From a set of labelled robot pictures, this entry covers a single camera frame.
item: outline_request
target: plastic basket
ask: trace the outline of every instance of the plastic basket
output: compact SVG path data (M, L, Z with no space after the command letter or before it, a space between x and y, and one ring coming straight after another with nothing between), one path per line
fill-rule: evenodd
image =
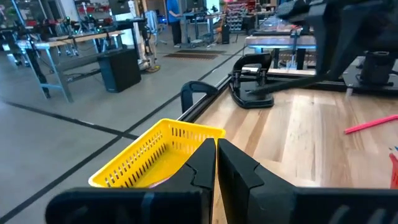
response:
M392 174L391 174L391 189L398 189L398 159L390 153L390 159L392 162Z
M93 187L151 187L176 173L206 138L225 130L162 119L90 177Z

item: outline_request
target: floor stripe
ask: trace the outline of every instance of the floor stripe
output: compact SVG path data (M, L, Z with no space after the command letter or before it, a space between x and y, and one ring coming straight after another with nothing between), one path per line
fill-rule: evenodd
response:
M212 74L217 68L220 68L222 65L224 65L227 61L231 60L234 56L236 56L238 53L240 53L245 47L241 48L240 50L238 50L235 54L230 55L227 59L225 59L223 62L221 62L220 64L218 64L216 67L214 67L213 69L211 69L209 72L207 72L206 74L202 75L198 81L202 81L204 80L207 76L209 76L210 74ZM139 120L137 123L133 124L130 128L128 128L125 133L130 133L131 131L133 131L134 129L136 129L138 126L142 125L145 121L147 121L149 118L151 118L153 115L155 115L157 112L159 112L161 109L165 108L168 104L170 104L171 102L173 102L173 100L177 99L178 97L180 97L180 93L177 93L176 95L174 95L173 97L171 97L170 99L168 99L165 103L163 103L162 105L158 106L156 109L154 109L152 112L150 112L147 116L143 117L141 120Z
M73 166L71 169L69 169L68 171L63 173L60 177L58 177L57 179L53 180L47 186L43 187L41 190L36 192L36 194L33 194L31 197L29 197L27 200L25 200L24 202L19 204L17 207L12 209L10 212L6 213L3 217L0 218L0 224L6 223L10 219L14 218L16 215L18 215L18 213L23 211L29 205L32 205L36 200L38 200L43 195L48 193L50 190L52 190L58 184L61 184L64 180L66 180L68 177L70 177L72 174L74 174L76 171L78 171L84 165L86 165L87 163L92 161L94 158L99 156L102 152L107 150L109 147L111 147L113 144L115 144L121 138L122 138L121 136L116 136L114 139L112 139L108 143L106 143L103 147L99 148L97 151L95 151L92 154L90 154L88 157L83 159L81 162L79 162L78 164Z
M100 125L93 124L93 123L89 123L89 122L86 122L86 121L80 121L79 119L69 118L67 116L63 116L63 115L60 115L60 114L47 112L47 111L44 111L44 110L41 110L41 109L37 109L37 108L30 107L30 106L21 105L21 104L18 104L18 103L13 103L13 102L10 102L10 101L3 101L3 102L5 104L7 104L7 105L14 106L16 108L24 109L24 110L27 110L27 111L31 111L31 112L34 112L34 113L41 114L41 115L46 115L46 116L49 116L49 117L52 117L52 118L57 118L57 119L60 119L62 121L68 121L68 122L71 122L73 124L78 124L78 125L81 125L81 126L84 126L84 127L87 127L87 128L92 128L92 129L95 129L95 130L98 130L98 131L103 131L103 132L106 132L106 133L109 133L109 134L114 134L114 135L117 135L117 136L122 136L122 137L133 139L133 140L137 138L137 136L135 136L133 134L124 133L122 131L118 131L118 130L115 130L115 129L112 129L112 128L107 128L107 127L100 126Z

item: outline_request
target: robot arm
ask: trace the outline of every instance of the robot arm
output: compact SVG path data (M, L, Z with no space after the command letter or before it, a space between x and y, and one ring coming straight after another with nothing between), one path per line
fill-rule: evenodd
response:
M287 2L277 16L295 25L309 24L317 43L316 75L276 83L251 92L262 95L298 88L324 80L336 80L366 50L391 51L398 42L398 2L395 0L317 0Z

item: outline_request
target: gray floor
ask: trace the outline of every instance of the gray floor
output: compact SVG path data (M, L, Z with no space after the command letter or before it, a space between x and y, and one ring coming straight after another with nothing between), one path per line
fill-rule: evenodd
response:
M24 106L138 136L159 119L182 114L180 98L169 99L179 93L184 83L206 74L203 81L209 84L222 80L242 54L244 42L240 35L235 44L212 47L210 50L226 51L213 60L181 61L163 57L179 50L173 47L170 30L165 30L159 39L168 43L157 47L160 71L143 75L140 83L122 93L108 93L100 75L80 80L70 85L74 103L67 103L54 90L52 98L46 100L31 69L17 68L5 54L0 54L0 223L45 223L45 207L54 195L72 187L88 186L88 178L133 141L32 112ZM96 67L90 65L70 73ZM130 128L161 105L164 107L152 117ZM83 160L89 163L82 165Z

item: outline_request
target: black speaker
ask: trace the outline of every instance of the black speaker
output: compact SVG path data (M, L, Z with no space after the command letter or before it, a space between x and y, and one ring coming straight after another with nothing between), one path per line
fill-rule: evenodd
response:
M221 28L221 43L229 44L229 25L225 24Z
M135 49L113 50L98 57L106 91L120 93L141 81Z

